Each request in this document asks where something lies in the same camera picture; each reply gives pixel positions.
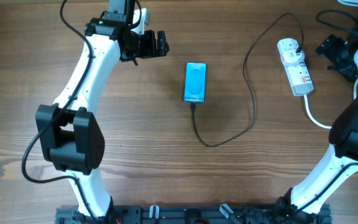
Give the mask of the blue screen Galaxy smartphone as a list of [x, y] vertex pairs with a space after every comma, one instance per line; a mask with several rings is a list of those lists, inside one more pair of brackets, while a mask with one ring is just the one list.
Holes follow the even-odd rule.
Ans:
[[206, 92], [205, 63], [190, 62], [186, 64], [183, 100], [191, 103], [203, 103]]

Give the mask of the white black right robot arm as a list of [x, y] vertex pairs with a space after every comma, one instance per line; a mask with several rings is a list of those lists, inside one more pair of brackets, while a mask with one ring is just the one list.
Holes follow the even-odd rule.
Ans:
[[[349, 31], [350, 50], [358, 72], [358, 18]], [[311, 223], [325, 200], [352, 174], [358, 172], [358, 96], [337, 117], [329, 132], [329, 147], [310, 174], [280, 197], [272, 217], [283, 222]]]

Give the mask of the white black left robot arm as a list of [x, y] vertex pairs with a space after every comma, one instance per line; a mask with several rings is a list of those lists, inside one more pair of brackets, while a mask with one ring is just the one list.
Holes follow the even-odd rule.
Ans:
[[164, 31], [146, 30], [150, 13], [139, 1], [110, 1], [80, 34], [84, 48], [65, 89], [35, 114], [44, 159], [68, 179], [84, 222], [115, 222], [101, 171], [105, 140], [96, 120], [101, 94], [118, 62], [164, 57]]

